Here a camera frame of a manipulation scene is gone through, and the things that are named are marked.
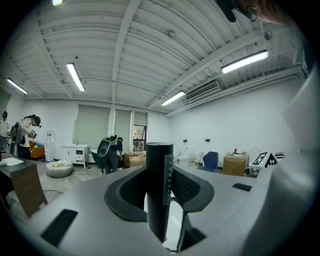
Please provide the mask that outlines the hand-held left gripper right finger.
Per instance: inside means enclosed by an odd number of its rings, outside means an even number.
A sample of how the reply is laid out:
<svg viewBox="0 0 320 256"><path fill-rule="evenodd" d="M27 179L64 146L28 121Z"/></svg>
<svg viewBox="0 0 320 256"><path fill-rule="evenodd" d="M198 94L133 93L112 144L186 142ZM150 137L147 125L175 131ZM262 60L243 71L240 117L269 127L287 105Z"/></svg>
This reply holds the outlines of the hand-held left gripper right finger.
<svg viewBox="0 0 320 256"><path fill-rule="evenodd" d="M188 214L192 227L206 237L180 252L181 256L241 256L248 235L264 205L273 170L256 178L225 175L183 166L214 188L211 202L200 212Z"/></svg>

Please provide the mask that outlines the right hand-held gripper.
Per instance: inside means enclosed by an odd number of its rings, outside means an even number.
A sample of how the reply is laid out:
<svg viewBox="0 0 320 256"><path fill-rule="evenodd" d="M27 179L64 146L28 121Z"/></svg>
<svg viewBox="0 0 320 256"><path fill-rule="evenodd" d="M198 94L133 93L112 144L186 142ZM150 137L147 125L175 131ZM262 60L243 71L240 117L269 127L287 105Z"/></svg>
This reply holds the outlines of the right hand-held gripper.
<svg viewBox="0 0 320 256"><path fill-rule="evenodd" d="M277 163L271 151L265 151L261 152L250 165L254 168L269 168L275 166Z"/></svg>

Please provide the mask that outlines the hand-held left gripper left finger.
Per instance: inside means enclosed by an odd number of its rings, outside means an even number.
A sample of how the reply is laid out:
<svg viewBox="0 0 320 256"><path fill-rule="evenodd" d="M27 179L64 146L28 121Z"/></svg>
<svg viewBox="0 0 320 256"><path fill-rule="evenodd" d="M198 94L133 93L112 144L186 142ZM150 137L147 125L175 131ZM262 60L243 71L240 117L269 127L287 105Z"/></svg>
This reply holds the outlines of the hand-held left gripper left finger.
<svg viewBox="0 0 320 256"><path fill-rule="evenodd" d="M44 256L169 256L145 222L124 221L106 205L108 186L136 171L120 170L82 181L36 212L27 224L29 241ZM58 246L41 237L63 210L77 212Z"/></svg>

